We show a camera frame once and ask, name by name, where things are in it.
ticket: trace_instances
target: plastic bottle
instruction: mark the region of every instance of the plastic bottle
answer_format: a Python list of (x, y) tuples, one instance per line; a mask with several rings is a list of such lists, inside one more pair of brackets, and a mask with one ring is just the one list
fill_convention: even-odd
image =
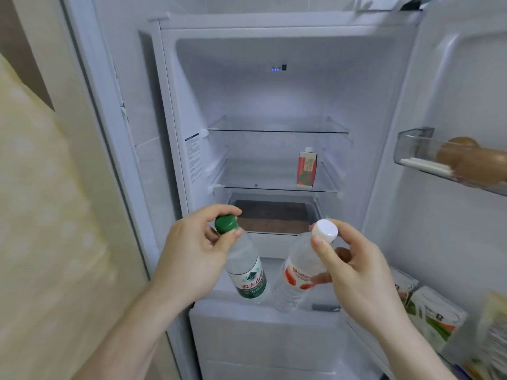
[(271, 298), (272, 305), (281, 312), (295, 310), (314, 287), (310, 278), (326, 271), (310, 244), (313, 235), (331, 243), (338, 236), (338, 229), (329, 220), (319, 220), (312, 232), (300, 234), (296, 238), (282, 266), (282, 273)]
[[(225, 215), (216, 218), (215, 228), (219, 235), (223, 235), (239, 226), (233, 215)], [(229, 250), (225, 270), (242, 297), (257, 303), (264, 300), (263, 294), (268, 293), (266, 275), (248, 232), (243, 231), (243, 235)]]

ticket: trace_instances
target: brown egg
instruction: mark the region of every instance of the brown egg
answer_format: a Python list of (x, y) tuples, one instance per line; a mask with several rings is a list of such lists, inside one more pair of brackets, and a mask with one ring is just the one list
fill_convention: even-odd
[(499, 184), (507, 180), (507, 153), (488, 148), (469, 149), (453, 175), (480, 187)]
[(451, 167), (451, 169), (455, 169), (463, 157), (463, 147), (478, 148), (479, 145), (477, 141), (472, 139), (472, 137), (455, 137), (441, 146), (438, 153), (436, 154), (436, 162), (448, 165)]

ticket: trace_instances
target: yellow curtain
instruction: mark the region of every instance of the yellow curtain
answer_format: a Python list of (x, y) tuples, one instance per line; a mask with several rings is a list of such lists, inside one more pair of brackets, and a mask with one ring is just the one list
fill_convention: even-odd
[(0, 55), (1, 379), (69, 379), (125, 303), (68, 146)]

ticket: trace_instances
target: red and white label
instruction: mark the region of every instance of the red and white label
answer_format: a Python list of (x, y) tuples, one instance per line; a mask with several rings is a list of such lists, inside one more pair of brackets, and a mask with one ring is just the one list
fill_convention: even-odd
[(306, 290), (314, 287), (314, 284), (312, 284), (310, 277), (311, 276), (292, 264), (290, 257), (288, 257), (283, 268), (283, 278), (285, 281), (291, 285), (294, 285), (295, 287), (298, 287), (299, 289)]

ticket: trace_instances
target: bottle label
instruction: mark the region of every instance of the bottle label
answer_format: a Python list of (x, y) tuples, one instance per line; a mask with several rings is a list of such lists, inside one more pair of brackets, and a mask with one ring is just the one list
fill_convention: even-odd
[(261, 259), (258, 257), (252, 269), (244, 274), (232, 274), (229, 276), (238, 293), (244, 298), (256, 298), (266, 288), (266, 275), (262, 269)]
[(290, 261), (290, 257), (285, 261), (285, 266), (283, 267), (283, 278), (289, 284), (298, 287), (299, 289), (310, 289), (315, 285), (312, 284), (310, 280), (310, 275), (306, 274), (302, 270), (298, 269), (292, 262)]

